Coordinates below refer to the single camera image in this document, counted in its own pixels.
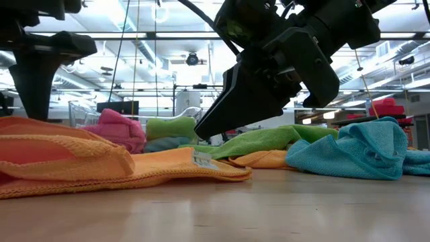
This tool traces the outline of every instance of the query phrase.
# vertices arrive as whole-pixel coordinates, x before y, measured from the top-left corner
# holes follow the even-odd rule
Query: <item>orange microfiber cloth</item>
[[[0,118],[0,198],[143,188],[178,177],[251,177],[192,148],[130,155],[85,130]]]
[[[257,151],[241,157],[229,157],[228,160],[221,160],[221,162],[238,167],[287,169],[296,171],[296,168],[290,167],[285,163],[286,156],[287,151]]]

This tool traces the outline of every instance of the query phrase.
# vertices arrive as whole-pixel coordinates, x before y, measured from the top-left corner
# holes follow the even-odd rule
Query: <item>towel label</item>
[[[196,164],[200,168],[219,170],[219,168],[210,162],[212,156],[207,153],[202,153],[198,151],[192,151],[191,162]]]

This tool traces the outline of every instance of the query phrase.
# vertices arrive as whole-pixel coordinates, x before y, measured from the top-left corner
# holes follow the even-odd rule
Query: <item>towel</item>
[[[406,148],[406,134],[395,119],[385,117],[345,126],[338,140],[299,140],[288,150],[286,162],[321,175],[396,180],[402,175]]]
[[[403,174],[430,175],[430,151],[407,151]]]
[[[197,141],[194,132],[196,121],[190,117],[179,117],[174,120],[151,118],[146,124],[148,140],[165,137],[187,137],[193,143]]]
[[[186,145],[190,143],[187,137],[165,137],[156,138],[147,142],[144,148],[145,153],[166,151],[169,149],[176,149],[179,145]]]
[[[198,145],[180,147],[193,147],[195,150],[209,153],[213,159],[219,160],[248,155],[257,151],[286,150],[288,144],[302,138],[313,143],[329,134],[337,137],[337,131],[330,128],[294,124],[245,132],[225,142],[220,147]]]
[[[0,198],[143,188],[179,177],[239,182],[251,169],[212,161],[192,148],[131,155],[85,130],[0,118]]]
[[[122,145],[132,154],[141,153],[146,142],[145,133],[139,121],[123,117],[109,108],[101,112],[97,125],[82,127],[82,129]]]
[[[229,157],[220,162],[237,167],[267,168],[267,169],[287,169],[296,171],[285,163],[287,151],[257,151],[241,157]]]

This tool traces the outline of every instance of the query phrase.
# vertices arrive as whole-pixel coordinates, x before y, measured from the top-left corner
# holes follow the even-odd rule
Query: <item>green towel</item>
[[[174,120],[162,120],[151,118],[146,124],[146,138],[154,140],[165,137],[187,137],[191,141],[197,141],[194,132],[196,121],[190,117],[179,117]]]
[[[310,143],[332,134],[337,138],[337,131],[330,128],[305,126],[299,124],[280,126],[278,128],[254,130],[232,138],[220,147],[183,145],[212,155],[215,160],[248,155],[257,151],[286,150],[288,144],[304,139]]]

